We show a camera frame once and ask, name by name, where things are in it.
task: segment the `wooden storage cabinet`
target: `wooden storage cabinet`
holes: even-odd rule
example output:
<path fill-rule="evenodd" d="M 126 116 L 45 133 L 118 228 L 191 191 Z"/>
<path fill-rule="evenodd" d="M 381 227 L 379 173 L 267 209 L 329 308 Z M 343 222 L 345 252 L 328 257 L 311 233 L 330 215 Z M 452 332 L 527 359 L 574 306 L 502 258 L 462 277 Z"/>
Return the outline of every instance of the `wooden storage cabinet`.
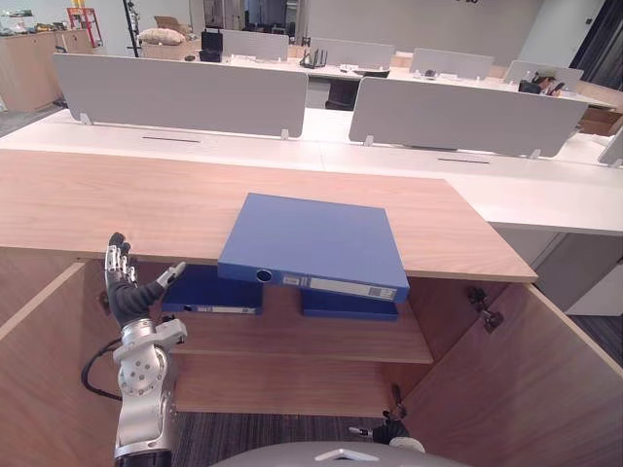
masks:
<path fill-rule="evenodd" d="M 101 155 L 0 152 L 0 163 L 9 174 L 0 245 L 43 262 L 58 251 L 101 258 L 121 230 L 141 281 L 158 274 L 156 261 L 213 261 L 247 191 L 385 206 L 411 283 L 397 322 L 304 318 L 296 293 L 280 288 L 266 291 L 264 315 L 180 315 L 189 331 L 175 349 L 180 410 L 379 415 L 396 383 L 405 424 L 429 452 L 476 466 L 621 465 L 621 368 L 534 289 L 531 270 L 445 182 Z M 0 257 L 0 270 L 12 269 L 4 290 L 37 275 L 18 262 Z M 7 465 L 111 462 L 119 404 L 80 383 L 89 356 L 119 335 L 97 300 L 101 261 L 60 268 L 0 327 Z M 491 333 L 470 287 L 503 315 Z M 111 359 L 98 362 L 92 383 L 114 391 L 115 375 Z"/>
<path fill-rule="evenodd" d="M 62 96 L 52 63 L 56 46 L 92 54 L 86 30 L 0 37 L 0 96 L 8 110 L 32 112 Z"/>

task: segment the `door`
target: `door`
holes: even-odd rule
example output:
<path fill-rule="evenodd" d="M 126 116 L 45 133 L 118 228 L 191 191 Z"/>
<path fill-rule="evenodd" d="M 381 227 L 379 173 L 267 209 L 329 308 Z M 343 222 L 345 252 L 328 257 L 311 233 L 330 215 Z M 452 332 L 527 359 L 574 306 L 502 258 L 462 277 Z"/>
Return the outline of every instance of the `door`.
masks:
<path fill-rule="evenodd" d="M 623 371 L 533 286 L 510 285 L 405 398 L 428 452 L 474 466 L 623 465 Z"/>

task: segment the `pillow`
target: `pillow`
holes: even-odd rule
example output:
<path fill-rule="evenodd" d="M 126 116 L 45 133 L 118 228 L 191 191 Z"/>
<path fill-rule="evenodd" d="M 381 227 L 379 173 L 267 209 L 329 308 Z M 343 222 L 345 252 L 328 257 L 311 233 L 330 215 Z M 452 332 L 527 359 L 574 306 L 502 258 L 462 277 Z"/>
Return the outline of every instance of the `pillow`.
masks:
<path fill-rule="evenodd" d="M 138 35 L 138 39 L 147 44 L 164 44 L 166 46 L 178 46 L 185 41 L 184 36 L 172 29 L 150 27 Z"/>

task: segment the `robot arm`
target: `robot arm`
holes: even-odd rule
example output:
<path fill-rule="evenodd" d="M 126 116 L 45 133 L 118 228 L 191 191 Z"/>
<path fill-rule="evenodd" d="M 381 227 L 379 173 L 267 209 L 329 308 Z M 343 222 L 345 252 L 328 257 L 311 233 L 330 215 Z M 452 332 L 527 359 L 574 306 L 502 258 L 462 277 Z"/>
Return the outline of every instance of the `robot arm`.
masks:
<path fill-rule="evenodd" d="M 155 326 L 149 306 L 186 265 L 180 263 L 154 282 L 139 286 L 128 263 L 129 249 L 124 236 L 115 233 L 105 260 L 108 302 L 122 334 L 122 345 L 113 353 L 120 365 L 117 380 L 123 398 L 115 462 L 120 467 L 168 467 L 176 433 L 173 388 L 177 380 L 169 351 L 184 341 L 187 332 L 178 319 Z"/>

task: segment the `white desk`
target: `white desk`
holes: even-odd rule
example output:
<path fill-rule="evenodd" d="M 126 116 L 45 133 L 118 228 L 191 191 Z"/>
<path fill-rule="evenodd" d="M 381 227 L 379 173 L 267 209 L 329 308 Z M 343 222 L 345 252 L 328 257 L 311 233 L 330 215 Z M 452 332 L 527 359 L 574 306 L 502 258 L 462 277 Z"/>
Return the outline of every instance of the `white desk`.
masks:
<path fill-rule="evenodd" d="M 303 71 L 307 73 L 310 78 L 323 78 L 323 79 L 341 79 L 360 81 L 361 75 L 353 71 L 343 72 L 340 71 L 339 66 L 326 65 L 321 68 L 304 68 L 299 65 L 300 58 L 288 58 L 287 61 L 266 61 L 257 60 L 249 57 L 235 57 L 233 61 L 227 60 L 222 62 L 224 65 L 229 66 L 242 66 L 247 68 L 262 68 L 270 70 L 282 70 L 282 71 Z M 401 80 L 401 81 L 426 81 L 430 83 L 436 83 L 439 85 L 454 85 L 454 86 L 466 86 L 470 88 L 482 88 L 487 90 L 505 90 L 508 92 L 517 92 L 517 84 L 504 83 L 501 78 L 487 77 L 483 80 L 468 80 L 463 78 L 449 78 L 438 77 L 435 80 L 427 80 L 422 76 L 414 76 L 408 68 L 390 67 L 389 79 Z M 576 92 L 570 93 L 569 96 L 561 96 L 559 98 L 579 100 L 586 102 L 593 107 L 600 109 L 611 110 L 616 108 L 615 105 L 608 104 L 598 99 L 588 97 Z"/>
<path fill-rule="evenodd" d="M 167 128 L 83 126 L 62 111 L 0 138 L 0 149 L 444 178 L 497 226 L 623 233 L 623 169 L 557 158 L 532 161 L 389 145 L 363 147 L 348 141 L 349 116 L 307 109 L 303 136 L 281 141 Z M 583 136 L 571 138 L 563 151 L 581 152 L 586 158 L 590 154 L 596 161 L 604 147 Z"/>

